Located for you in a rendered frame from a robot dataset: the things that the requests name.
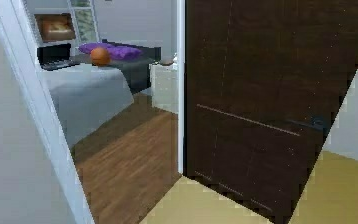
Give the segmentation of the white bedside cabinet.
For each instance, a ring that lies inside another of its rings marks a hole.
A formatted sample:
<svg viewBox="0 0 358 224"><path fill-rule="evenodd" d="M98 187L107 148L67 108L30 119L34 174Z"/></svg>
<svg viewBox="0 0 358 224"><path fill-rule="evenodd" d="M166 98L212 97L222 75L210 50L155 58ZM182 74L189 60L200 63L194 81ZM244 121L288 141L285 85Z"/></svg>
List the white bedside cabinet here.
<svg viewBox="0 0 358 224"><path fill-rule="evenodd" d="M178 113L177 71L173 66L150 65L152 106Z"/></svg>

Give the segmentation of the dark brown room door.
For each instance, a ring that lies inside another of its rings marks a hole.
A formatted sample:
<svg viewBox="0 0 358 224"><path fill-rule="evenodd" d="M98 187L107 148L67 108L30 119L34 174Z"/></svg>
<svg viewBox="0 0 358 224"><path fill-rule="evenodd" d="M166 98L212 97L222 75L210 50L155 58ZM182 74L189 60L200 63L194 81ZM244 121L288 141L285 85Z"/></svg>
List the dark brown room door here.
<svg viewBox="0 0 358 224"><path fill-rule="evenodd" d="M358 68L358 0L185 0L185 168L288 224Z"/></svg>

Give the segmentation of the purple pillow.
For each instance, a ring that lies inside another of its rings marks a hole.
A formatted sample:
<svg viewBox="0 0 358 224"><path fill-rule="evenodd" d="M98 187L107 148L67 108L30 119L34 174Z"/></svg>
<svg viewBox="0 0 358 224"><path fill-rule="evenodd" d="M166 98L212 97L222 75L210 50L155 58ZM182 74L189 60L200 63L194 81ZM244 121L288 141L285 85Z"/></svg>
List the purple pillow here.
<svg viewBox="0 0 358 224"><path fill-rule="evenodd" d="M115 46L107 51L113 60L133 60L142 54L140 49L128 46Z"/></svg>
<svg viewBox="0 0 358 224"><path fill-rule="evenodd" d="M95 48L104 48L104 49L111 49L114 48L114 45L109 43L85 43L78 47L78 50L84 54L90 54L91 51Z"/></svg>

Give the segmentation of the grey bed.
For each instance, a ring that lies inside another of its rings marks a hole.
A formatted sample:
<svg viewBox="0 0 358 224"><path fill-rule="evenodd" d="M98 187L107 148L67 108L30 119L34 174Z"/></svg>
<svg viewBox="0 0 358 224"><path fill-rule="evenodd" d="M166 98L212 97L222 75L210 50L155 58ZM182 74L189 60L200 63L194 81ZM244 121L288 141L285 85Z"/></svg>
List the grey bed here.
<svg viewBox="0 0 358 224"><path fill-rule="evenodd" d="M84 55L73 66L42 67L48 89L69 147L96 131L133 104L133 95L151 86L149 65L161 59L158 47L138 48L131 60L115 60L108 66L89 63Z"/></svg>

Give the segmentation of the orange basketball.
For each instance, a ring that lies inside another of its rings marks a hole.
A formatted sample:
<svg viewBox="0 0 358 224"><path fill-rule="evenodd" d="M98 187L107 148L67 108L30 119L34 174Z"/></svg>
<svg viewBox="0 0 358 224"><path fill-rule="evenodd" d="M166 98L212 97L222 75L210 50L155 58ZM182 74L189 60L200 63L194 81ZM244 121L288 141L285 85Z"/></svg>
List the orange basketball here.
<svg viewBox="0 0 358 224"><path fill-rule="evenodd" d="M106 66L111 61L109 52L101 47L97 47L90 52L90 59L92 64L96 66Z"/></svg>

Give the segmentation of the white framed window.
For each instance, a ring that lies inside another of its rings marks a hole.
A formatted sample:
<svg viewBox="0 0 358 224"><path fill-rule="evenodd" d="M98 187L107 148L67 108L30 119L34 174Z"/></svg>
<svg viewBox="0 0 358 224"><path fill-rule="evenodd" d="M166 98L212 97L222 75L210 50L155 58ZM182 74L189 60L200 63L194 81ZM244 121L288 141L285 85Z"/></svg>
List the white framed window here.
<svg viewBox="0 0 358 224"><path fill-rule="evenodd" d="M81 43L98 41L93 0L69 0Z"/></svg>

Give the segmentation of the black laptop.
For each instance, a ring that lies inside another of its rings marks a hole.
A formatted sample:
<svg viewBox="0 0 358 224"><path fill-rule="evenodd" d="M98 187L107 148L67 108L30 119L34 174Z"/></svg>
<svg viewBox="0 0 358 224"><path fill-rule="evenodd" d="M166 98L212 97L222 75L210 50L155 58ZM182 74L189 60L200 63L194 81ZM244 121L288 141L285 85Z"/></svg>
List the black laptop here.
<svg viewBox="0 0 358 224"><path fill-rule="evenodd" d="M70 59L71 44L59 44L39 47L37 58L42 69L47 71L79 65L79 62Z"/></svg>

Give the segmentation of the brown framed picture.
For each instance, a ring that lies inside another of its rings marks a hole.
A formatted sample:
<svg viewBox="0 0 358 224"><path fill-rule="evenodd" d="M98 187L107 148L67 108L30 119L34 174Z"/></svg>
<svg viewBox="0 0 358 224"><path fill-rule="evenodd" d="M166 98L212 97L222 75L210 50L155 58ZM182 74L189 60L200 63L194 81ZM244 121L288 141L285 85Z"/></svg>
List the brown framed picture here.
<svg viewBox="0 0 358 224"><path fill-rule="evenodd" d="M70 13L35 14L43 42L73 40L76 38Z"/></svg>

